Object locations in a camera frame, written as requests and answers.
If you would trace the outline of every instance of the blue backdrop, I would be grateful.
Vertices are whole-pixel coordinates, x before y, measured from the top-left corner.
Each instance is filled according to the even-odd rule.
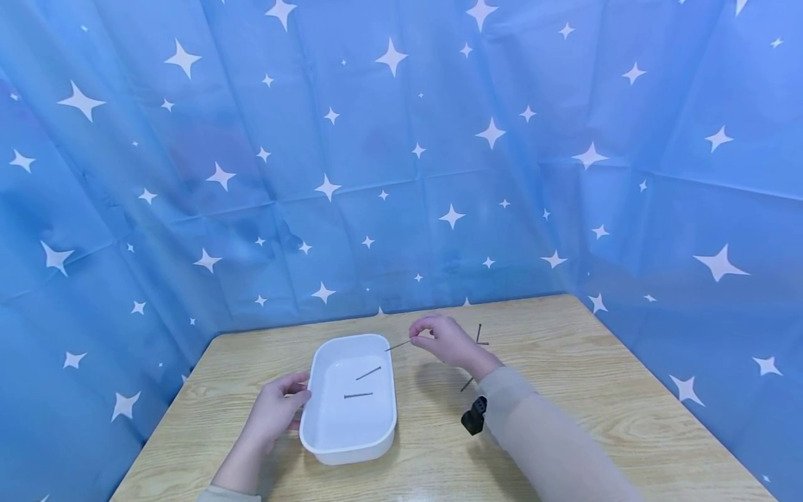
[[[803,497],[803,4],[0,2],[0,499],[221,332],[569,291]]]

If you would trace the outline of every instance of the beige sleeve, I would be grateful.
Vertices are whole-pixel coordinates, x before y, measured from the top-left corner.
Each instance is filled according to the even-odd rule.
[[[209,485],[201,495],[198,496],[197,502],[262,502],[262,497],[258,495],[245,495],[240,492],[233,492],[225,488],[216,487],[213,484]]]
[[[641,500],[602,448],[516,371],[502,366],[479,387],[485,424],[542,502]]]

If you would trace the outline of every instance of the table surface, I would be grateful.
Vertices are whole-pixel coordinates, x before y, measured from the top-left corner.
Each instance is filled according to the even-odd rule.
[[[583,305],[550,296],[445,309],[568,411],[645,500],[774,500],[766,489]],[[322,342],[380,333],[395,345],[420,316],[408,312],[216,338],[126,475],[115,502],[191,502],[237,438],[260,386],[308,369]],[[295,433],[266,463],[270,500],[537,500],[488,435],[461,414],[476,397],[468,376],[412,345],[393,352],[394,445],[368,463],[328,467]]]

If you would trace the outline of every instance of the wrist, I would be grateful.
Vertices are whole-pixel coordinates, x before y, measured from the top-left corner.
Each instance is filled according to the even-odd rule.
[[[477,383],[480,383],[483,378],[502,366],[504,366],[504,364],[502,364],[502,361],[500,361],[497,356],[478,346],[463,369],[466,370]]]

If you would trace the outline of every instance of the white plastic tray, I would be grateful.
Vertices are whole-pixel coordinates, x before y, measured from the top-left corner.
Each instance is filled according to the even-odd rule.
[[[365,334],[334,338],[315,352],[300,438],[321,463],[378,459],[393,444],[396,387],[389,347],[385,337]],[[354,394],[369,395],[345,397]]]

